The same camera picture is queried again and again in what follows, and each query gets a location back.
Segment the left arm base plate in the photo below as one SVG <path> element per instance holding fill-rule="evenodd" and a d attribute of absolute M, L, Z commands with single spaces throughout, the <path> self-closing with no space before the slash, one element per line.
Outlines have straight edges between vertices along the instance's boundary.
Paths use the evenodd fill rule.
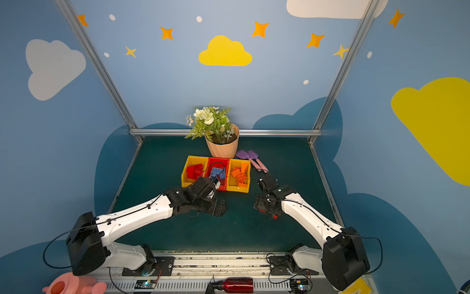
<path fill-rule="evenodd" d="M 124 268 L 122 276 L 171 276 L 174 262 L 174 257 L 151 257 L 135 270 Z"/>

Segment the yellow bin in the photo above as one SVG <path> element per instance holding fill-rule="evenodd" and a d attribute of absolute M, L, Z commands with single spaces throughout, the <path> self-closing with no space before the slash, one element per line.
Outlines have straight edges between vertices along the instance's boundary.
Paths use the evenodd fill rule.
<path fill-rule="evenodd" d="M 206 170 L 208 166 L 208 157 L 203 157 L 203 156 L 188 156 L 186 163 L 184 165 L 182 175 L 181 175 L 181 184 L 182 187 L 187 187 L 190 186 L 192 183 L 194 183 L 196 180 L 190 180 L 187 178 L 186 174 L 186 168 L 192 165 L 197 165 L 197 164 L 203 164 L 204 165 L 204 171 Z"/>
<path fill-rule="evenodd" d="M 248 193 L 251 163 L 248 160 L 230 159 L 227 174 L 227 191 Z"/>

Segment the yellow garden glove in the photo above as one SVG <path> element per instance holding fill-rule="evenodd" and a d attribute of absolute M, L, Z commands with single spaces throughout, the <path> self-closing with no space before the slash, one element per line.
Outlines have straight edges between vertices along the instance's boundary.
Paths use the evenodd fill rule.
<path fill-rule="evenodd" d="M 363 278 L 359 278 L 339 294 L 372 294 L 372 288 Z"/>

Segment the left yellow bin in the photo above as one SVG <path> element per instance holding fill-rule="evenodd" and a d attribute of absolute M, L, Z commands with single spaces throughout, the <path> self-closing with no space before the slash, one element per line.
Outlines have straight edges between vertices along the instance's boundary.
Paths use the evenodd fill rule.
<path fill-rule="evenodd" d="M 203 156 L 188 156 L 186 163 L 184 165 L 182 175 L 181 175 L 181 184 L 182 187 L 187 187 L 190 186 L 192 183 L 194 183 L 196 180 L 190 180 L 187 178 L 186 174 L 186 168 L 192 165 L 197 165 L 197 164 L 203 164 L 204 165 L 204 171 L 206 170 L 208 166 L 208 157 L 203 157 Z"/>

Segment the red middle bin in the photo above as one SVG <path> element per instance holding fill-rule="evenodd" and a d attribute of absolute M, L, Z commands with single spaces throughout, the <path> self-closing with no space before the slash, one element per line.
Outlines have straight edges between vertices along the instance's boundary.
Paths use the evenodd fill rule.
<path fill-rule="evenodd" d="M 218 191 L 226 191 L 227 186 L 228 186 L 228 166 L 229 166 L 230 160 L 225 159 L 225 158 L 209 158 L 208 161 L 208 166 L 206 170 L 204 171 L 204 176 L 208 177 L 212 180 L 216 180 L 219 183 L 219 188 L 217 189 Z M 209 174 L 211 172 L 212 168 L 224 168 L 225 173 L 226 173 L 226 178 L 224 180 L 221 180 L 218 176 L 216 177 L 210 177 Z"/>

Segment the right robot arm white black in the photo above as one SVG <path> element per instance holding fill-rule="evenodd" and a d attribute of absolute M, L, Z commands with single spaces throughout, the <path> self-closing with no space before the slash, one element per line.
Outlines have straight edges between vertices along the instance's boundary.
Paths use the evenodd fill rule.
<path fill-rule="evenodd" d="M 345 290 L 370 270 L 370 263 L 358 231 L 334 223 L 314 209 L 288 185 L 280 186 L 270 175 L 258 180 L 261 193 L 255 208 L 272 217 L 287 214 L 300 224 L 322 251 L 300 246 L 291 252 L 294 264 L 302 270 L 322 274 L 333 288 Z"/>

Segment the purple pink toy shovel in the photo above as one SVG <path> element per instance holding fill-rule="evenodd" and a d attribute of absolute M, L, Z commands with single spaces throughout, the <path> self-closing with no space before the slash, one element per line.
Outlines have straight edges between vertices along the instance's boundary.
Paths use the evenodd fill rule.
<path fill-rule="evenodd" d="M 257 170 L 257 171 L 261 171 L 261 167 L 250 157 L 250 155 L 248 154 L 248 152 L 244 151 L 244 150 L 239 150 L 237 153 L 236 153 L 236 157 L 239 158 L 239 159 L 243 159 L 243 160 L 249 160 L 252 164 L 252 166 Z"/>

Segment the red metal bottle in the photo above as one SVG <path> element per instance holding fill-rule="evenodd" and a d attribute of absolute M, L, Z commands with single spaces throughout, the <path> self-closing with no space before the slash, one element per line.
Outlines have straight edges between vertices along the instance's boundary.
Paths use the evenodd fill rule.
<path fill-rule="evenodd" d="M 210 282 L 205 294 L 215 294 L 215 291 L 224 291 L 227 294 L 252 294 L 254 285 L 252 278 L 227 278 L 222 281 Z"/>

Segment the orange lego fence piece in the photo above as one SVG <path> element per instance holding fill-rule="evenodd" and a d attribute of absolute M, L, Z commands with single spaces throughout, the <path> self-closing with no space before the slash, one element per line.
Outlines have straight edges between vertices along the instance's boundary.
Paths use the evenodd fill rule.
<path fill-rule="evenodd" d="M 238 184 L 244 184 L 245 180 L 247 178 L 246 174 L 239 167 L 235 167 L 232 170 L 231 175 L 232 175 L 233 178 L 236 179 Z"/>

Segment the pink watering can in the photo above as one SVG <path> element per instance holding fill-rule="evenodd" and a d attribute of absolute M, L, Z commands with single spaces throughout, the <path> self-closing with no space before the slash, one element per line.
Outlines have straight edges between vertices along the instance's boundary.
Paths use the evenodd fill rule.
<path fill-rule="evenodd" d="M 107 285 L 98 282 L 92 276 L 74 276 L 64 273 L 57 277 L 49 286 L 44 287 L 45 294 L 104 294 Z"/>

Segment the red lego brick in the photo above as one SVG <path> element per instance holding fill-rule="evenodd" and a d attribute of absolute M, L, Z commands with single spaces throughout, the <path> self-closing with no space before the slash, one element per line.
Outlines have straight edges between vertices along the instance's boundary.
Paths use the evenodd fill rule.
<path fill-rule="evenodd" d="M 197 164 L 193 165 L 194 171 L 198 173 L 202 173 L 204 171 L 204 165 L 203 164 Z"/>
<path fill-rule="evenodd" d="M 194 180 L 195 171 L 193 165 L 186 168 L 186 174 L 188 179 Z"/>
<path fill-rule="evenodd" d="M 204 171 L 196 171 L 194 174 L 194 180 L 197 180 L 198 178 L 202 177 L 204 175 Z"/>

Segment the potted artificial flower plant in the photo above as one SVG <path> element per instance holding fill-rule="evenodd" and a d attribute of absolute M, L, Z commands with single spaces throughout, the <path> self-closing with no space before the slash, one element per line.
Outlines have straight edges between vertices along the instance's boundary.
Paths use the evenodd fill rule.
<path fill-rule="evenodd" d="M 231 108 L 221 109 L 216 106 L 195 108 L 186 117 L 186 123 L 191 127 L 186 138 L 204 138 L 214 158 L 234 158 L 240 133 L 228 116 L 230 111 Z"/>

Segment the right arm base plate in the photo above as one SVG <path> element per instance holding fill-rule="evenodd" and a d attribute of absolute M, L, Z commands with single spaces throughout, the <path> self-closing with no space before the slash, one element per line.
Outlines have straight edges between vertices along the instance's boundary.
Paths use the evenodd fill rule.
<path fill-rule="evenodd" d="M 273 276 L 293 276 L 294 274 L 319 275 L 317 271 L 299 267 L 291 256 L 268 254 L 266 260 L 270 266 L 270 274 Z"/>

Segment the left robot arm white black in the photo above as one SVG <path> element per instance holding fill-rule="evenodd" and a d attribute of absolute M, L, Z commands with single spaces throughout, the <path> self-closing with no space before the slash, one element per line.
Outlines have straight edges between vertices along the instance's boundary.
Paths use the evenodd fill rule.
<path fill-rule="evenodd" d="M 147 202 L 117 213 L 82 214 L 66 239 L 72 273 L 85 276 L 99 268 L 123 268 L 137 276 L 151 276 L 157 259 L 147 245 L 118 243 L 120 237 L 157 221 L 191 211 L 223 216 L 228 205 L 217 198 L 219 184 L 200 177 L 187 187 L 167 189 Z"/>

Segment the aluminium rail base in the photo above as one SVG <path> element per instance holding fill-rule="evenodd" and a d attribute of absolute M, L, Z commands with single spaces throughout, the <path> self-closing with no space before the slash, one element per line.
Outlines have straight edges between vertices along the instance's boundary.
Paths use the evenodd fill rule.
<path fill-rule="evenodd" d="M 109 280 L 116 290 L 137 289 L 137 281 L 160 279 L 154 290 L 183 291 L 204 289 L 208 279 L 253 278 L 257 292 L 281 291 L 290 288 L 295 279 L 305 279 L 314 293 L 339 293 L 322 274 L 273 276 L 266 260 L 267 252 L 176 252 L 153 251 L 155 257 L 174 257 L 171 276 L 122 276 L 123 268 L 99 268 L 87 276 Z M 291 256 L 289 252 L 274 252 L 276 256 Z"/>

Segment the right yellow bin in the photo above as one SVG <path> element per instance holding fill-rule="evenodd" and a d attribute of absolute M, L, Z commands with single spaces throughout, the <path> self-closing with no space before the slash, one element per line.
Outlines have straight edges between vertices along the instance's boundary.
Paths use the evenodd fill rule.
<path fill-rule="evenodd" d="M 227 191 L 248 193 L 251 163 L 248 160 L 230 159 L 227 174 Z"/>

